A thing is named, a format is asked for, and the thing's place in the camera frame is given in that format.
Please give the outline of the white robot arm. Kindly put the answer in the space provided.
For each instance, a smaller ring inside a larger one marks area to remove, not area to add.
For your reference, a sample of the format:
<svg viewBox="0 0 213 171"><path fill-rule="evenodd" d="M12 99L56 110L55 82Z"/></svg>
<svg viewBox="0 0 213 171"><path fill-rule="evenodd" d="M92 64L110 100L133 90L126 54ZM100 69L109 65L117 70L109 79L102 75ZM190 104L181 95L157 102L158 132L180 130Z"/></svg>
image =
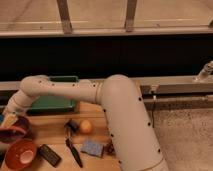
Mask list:
<svg viewBox="0 0 213 171"><path fill-rule="evenodd" d="M45 75L28 76L9 99L5 115L24 115L42 95L100 105L122 171L169 171L141 93L124 75L102 82L53 82Z"/></svg>

